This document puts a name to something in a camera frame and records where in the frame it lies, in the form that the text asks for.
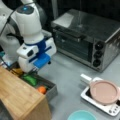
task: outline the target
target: black cable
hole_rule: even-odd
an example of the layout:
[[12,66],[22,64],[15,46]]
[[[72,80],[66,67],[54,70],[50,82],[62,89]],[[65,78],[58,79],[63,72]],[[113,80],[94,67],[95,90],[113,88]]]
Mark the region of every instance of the black cable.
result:
[[11,70],[13,73],[15,73],[15,74],[17,74],[19,76],[19,74],[16,71],[12,70],[12,68],[3,60],[3,58],[1,56],[0,56],[0,59],[7,66],[9,71]]

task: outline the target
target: countertop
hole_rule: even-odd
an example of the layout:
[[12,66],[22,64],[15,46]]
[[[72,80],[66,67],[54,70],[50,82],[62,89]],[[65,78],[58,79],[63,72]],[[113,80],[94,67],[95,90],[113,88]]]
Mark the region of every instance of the countertop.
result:
[[39,71],[39,75],[57,85],[58,96],[50,101],[52,120],[67,120],[69,115],[77,110],[87,110],[97,120],[120,119],[120,114],[111,117],[80,97],[86,87],[80,81],[82,73],[92,78],[100,77],[112,81],[120,86],[120,55],[102,73],[96,72],[61,53],[54,55],[51,62],[51,65],[46,65]]

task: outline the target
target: plate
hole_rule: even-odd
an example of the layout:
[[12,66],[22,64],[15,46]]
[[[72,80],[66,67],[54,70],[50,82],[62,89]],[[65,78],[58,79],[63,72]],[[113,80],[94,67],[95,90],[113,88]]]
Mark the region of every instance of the plate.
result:
[[68,117],[68,120],[97,120],[97,119],[90,112],[79,110],[79,111],[72,113]]

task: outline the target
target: red object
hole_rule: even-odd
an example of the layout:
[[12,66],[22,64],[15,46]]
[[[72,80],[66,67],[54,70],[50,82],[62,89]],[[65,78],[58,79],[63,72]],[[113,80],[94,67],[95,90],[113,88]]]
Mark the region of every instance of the red object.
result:
[[42,94],[45,94],[45,93],[47,92],[46,87],[44,87],[44,86],[40,86],[40,87],[37,88],[37,89],[38,89],[38,91],[39,91],[40,93],[42,93]]

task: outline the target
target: wooden board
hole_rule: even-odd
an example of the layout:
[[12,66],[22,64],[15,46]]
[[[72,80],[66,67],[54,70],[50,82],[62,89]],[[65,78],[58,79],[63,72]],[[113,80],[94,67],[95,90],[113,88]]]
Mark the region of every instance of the wooden board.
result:
[[0,67],[0,99],[14,120],[51,119],[45,96],[2,67]]

